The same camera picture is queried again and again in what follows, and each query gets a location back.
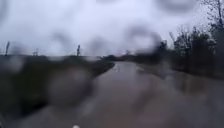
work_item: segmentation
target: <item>gray sky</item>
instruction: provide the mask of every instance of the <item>gray sky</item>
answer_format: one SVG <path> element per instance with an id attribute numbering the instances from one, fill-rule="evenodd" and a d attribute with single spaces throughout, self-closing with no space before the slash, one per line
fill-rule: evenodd
<path id="1" fill-rule="evenodd" d="M 198 6 L 173 15 L 156 6 L 156 0 L 6 1 L 1 51 L 12 41 L 11 48 L 20 46 L 26 54 L 36 49 L 45 55 L 72 54 L 78 44 L 84 55 L 122 54 L 154 46 L 149 36 L 129 37 L 132 28 L 140 26 L 170 42 L 170 31 L 176 33 L 181 25 L 203 24 L 206 19 L 206 12 Z"/>

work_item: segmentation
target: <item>bare tree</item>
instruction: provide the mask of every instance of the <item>bare tree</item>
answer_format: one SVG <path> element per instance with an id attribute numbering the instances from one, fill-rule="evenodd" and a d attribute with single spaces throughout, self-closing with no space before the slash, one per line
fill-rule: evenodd
<path id="1" fill-rule="evenodd" d="M 219 27 L 224 27 L 224 0 L 201 0 L 203 5 L 207 5 L 209 20 L 218 23 Z"/>
<path id="2" fill-rule="evenodd" d="M 78 45 L 78 48 L 77 48 L 77 56 L 80 56 L 80 54 L 81 54 L 81 46 Z"/>
<path id="3" fill-rule="evenodd" d="M 9 47 L 10 47 L 10 42 L 8 42 L 7 45 L 6 45 L 5 55 L 8 55 Z"/>

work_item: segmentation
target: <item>road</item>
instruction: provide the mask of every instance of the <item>road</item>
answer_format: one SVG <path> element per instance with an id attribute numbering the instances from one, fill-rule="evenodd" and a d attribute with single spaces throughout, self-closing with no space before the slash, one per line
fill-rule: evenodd
<path id="1" fill-rule="evenodd" d="M 198 95 L 180 93 L 170 87 L 166 80 L 155 75 L 155 72 L 144 73 L 139 72 L 139 69 L 135 63 L 116 63 L 113 69 L 94 81 L 97 88 L 95 95 L 84 105 L 66 110 L 48 106 L 25 119 L 21 127 L 214 127 L 214 115 L 209 106 L 197 98 Z"/>

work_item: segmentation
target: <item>sky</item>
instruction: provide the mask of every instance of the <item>sky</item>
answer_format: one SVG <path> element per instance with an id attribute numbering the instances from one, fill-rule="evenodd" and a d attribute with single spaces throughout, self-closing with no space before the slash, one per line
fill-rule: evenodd
<path id="1" fill-rule="evenodd" d="M 11 42 L 11 52 L 20 48 L 23 54 L 38 51 L 50 56 L 75 54 L 78 45 L 81 54 L 88 56 L 120 55 L 139 49 L 152 51 L 156 46 L 153 35 L 172 46 L 169 32 L 176 35 L 180 26 L 206 23 L 206 9 L 197 4 L 180 12 L 158 2 L 163 0 L 2 1 L 3 53 L 7 41 Z"/>

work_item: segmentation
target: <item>tree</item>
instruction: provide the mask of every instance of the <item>tree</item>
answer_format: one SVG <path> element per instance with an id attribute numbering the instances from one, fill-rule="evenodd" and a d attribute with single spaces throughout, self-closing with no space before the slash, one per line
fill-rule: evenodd
<path id="1" fill-rule="evenodd" d="M 9 47 L 10 47 L 10 42 L 8 42 L 7 45 L 6 45 L 5 55 L 8 55 Z"/>
<path id="2" fill-rule="evenodd" d="M 224 0 L 201 0 L 203 5 L 210 9 L 208 19 L 210 23 L 210 32 L 217 43 L 216 66 L 224 67 Z"/>
<path id="3" fill-rule="evenodd" d="M 214 21 L 218 27 L 223 26 L 224 20 L 224 1 L 223 0 L 202 0 L 203 5 L 208 6 L 208 19 Z"/>
<path id="4" fill-rule="evenodd" d="M 216 43 L 208 33 L 193 28 L 192 32 L 182 31 L 174 42 L 174 50 L 178 55 L 178 62 L 188 66 L 212 66 Z"/>
<path id="5" fill-rule="evenodd" d="M 77 48 L 77 56 L 80 56 L 80 54 L 81 54 L 81 46 L 78 45 L 78 48 Z"/>

